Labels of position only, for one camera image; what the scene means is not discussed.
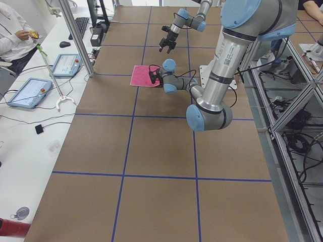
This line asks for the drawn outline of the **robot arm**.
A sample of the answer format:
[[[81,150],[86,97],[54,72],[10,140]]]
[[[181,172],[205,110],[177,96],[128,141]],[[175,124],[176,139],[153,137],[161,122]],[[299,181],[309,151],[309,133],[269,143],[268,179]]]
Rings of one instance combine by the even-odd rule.
[[[195,103],[186,120],[194,131],[220,130],[232,121],[231,108],[223,98],[247,47],[256,40],[277,40],[296,30],[298,1],[225,1],[221,11],[222,43],[217,48],[205,87],[189,78],[175,76],[176,63],[163,62],[158,76],[166,93],[186,90]]]
[[[195,16],[190,15],[190,13],[181,8],[177,13],[174,13],[174,20],[170,26],[162,26],[162,30],[167,32],[166,38],[162,38],[159,42],[159,52],[165,47],[168,47],[167,53],[176,47],[176,40],[182,29],[195,29],[199,32],[203,32],[206,28],[206,15],[209,12],[213,1],[202,0],[194,1],[200,4],[198,12]]]

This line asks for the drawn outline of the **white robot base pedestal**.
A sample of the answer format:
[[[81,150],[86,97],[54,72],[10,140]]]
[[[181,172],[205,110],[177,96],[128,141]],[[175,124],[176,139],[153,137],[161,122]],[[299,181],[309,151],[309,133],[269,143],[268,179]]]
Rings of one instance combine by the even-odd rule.
[[[209,64],[207,65],[200,65],[199,66],[199,73],[201,79],[201,85],[203,88],[206,87],[209,78],[211,77],[214,81],[219,81],[222,83],[222,79],[220,76],[213,73],[213,66],[214,66],[215,59],[212,59]]]

